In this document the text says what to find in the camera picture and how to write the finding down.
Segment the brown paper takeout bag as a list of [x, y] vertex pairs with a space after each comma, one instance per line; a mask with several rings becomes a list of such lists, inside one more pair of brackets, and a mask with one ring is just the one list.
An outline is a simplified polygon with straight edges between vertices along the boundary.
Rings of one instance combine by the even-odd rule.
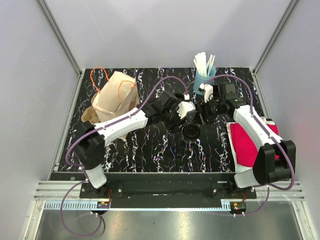
[[136, 79], [115, 71], [110, 80], [93, 97], [92, 124], [103, 123], [131, 111], [140, 104]]

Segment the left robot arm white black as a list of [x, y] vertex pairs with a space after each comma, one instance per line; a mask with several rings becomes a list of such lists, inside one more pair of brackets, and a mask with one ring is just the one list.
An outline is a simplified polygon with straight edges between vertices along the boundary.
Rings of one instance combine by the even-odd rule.
[[97, 124], [85, 122], [83, 135], [72, 145], [72, 151], [79, 160], [85, 180], [91, 184], [90, 192], [97, 198], [108, 193], [102, 165], [106, 146], [112, 141], [159, 122], [170, 131], [177, 131], [191, 123], [195, 115], [196, 107], [187, 95], [166, 91], [114, 119]]

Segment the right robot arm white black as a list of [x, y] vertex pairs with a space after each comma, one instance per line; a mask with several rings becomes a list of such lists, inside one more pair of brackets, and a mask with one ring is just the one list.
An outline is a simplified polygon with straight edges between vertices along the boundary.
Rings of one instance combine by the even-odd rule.
[[198, 90], [204, 98], [199, 107], [202, 116], [231, 116], [244, 129], [257, 149], [253, 166], [236, 173], [233, 182], [227, 185], [228, 195], [236, 199], [244, 194], [245, 188], [274, 186], [282, 180], [291, 180], [285, 188], [291, 189], [295, 182], [295, 144], [291, 140], [283, 140], [271, 130], [254, 110], [253, 105], [240, 98], [233, 83], [202, 83]]

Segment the black ribbed cup with lid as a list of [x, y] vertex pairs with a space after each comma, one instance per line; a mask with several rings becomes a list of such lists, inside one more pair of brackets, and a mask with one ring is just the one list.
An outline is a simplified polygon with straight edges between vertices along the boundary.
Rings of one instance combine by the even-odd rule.
[[184, 101], [185, 100], [185, 96], [181, 93], [175, 93], [174, 96], [178, 99], [178, 100], [181, 100], [181, 101]]

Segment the light blue cup holder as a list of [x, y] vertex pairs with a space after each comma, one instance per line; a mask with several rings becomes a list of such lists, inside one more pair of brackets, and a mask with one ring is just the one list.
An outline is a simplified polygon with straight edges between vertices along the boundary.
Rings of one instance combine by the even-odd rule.
[[201, 92], [200, 89], [200, 85], [201, 84], [209, 84], [212, 85], [213, 84], [213, 80], [212, 78], [216, 75], [216, 68], [213, 66], [209, 76], [204, 76], [201, 75], [200, 72], [198, 71], [198, 69], [196, 69], [195, 72], [195, 77], [194, 77], [194, 83], [193, 83], [193, 91], [200, 96], [203, 96], [204, 93]]

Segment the red folded cloth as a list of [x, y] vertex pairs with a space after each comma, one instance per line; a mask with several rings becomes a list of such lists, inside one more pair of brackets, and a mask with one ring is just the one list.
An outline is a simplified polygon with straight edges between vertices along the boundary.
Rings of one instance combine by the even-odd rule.
[[239, 123], [231, 123], [229, 127], [236, 163], [252, 168], [258, 154], [256, 145]]

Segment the white tray under cloth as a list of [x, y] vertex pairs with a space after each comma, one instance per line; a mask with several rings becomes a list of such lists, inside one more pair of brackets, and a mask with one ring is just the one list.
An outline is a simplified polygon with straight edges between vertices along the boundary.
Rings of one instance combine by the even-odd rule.
[[[245, 167], [237, 164], [237, 161], [235, 160], [236, 154], [234, 151], [234, 148], [232, 146], [232, 140], [231, 140], [231, 133], [230, 133], [230, 124], [238, 123], [238, 122], [228, 122], [227, 127], [227, 133], [228, 138], [230, 141], [230, 147], [231, 147], [231, 153], [234, 160], [234, 166], [235, 166], [235, 172], [236, 173], [242, 173], [247, 170], [250, 170], [252, 167]], [[257, 124], [255, 120], [252, 120], [251, 123], [253, 123], [253, 127], [245, 126], [242, 127], [240, 123], [240, 126], [246, 131], [246, 133], [249, 135], [253, 143], [255, 144], [257, 150], [259, 151], [260, 147], [263, 146], [265, 143], [273, 144], [274, 142], [269, 138], [269, 135]]]

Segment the cardboard cup carrier left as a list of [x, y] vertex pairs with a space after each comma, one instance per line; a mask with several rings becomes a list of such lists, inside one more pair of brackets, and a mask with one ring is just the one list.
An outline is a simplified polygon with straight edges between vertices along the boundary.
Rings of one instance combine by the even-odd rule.
[[92, 125], [97, 124], [100, 122], [100, 119], [95, 111], [95, 109], [90, 106], [88, 108], [86, 108], [81, 116], [81, 121], [87, 122], [89, 121]]

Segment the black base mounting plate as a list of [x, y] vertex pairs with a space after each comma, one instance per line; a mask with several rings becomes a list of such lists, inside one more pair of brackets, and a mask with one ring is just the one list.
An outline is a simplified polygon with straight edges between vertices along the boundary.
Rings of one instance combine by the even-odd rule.
[[107, 173], [99, 189], [90, 183], [80, 188], [81, 199], [111, 197], [113, 209], [220, 208], [222, 200], [254, 200], [250, 188], [233, 191], [232, 173]]

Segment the aluminium front rail frame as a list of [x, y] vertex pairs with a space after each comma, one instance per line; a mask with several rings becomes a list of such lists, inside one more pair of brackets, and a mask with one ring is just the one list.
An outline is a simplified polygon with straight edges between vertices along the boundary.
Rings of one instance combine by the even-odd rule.
[[231, 195], [226, 181], [113, 181], [102, 190], [88, 182], [40, 181], [33, 199], [32, 211], [24, 234], [34, 240], [45, 209], [82, 211], [205, 211], [230, 212], [232, 203], [291, 203], [298, 228], [305, 240], [316, 240], [316, 232], [299, 182], [290, 190], [273, 186], [253, 186], [243, 193]]

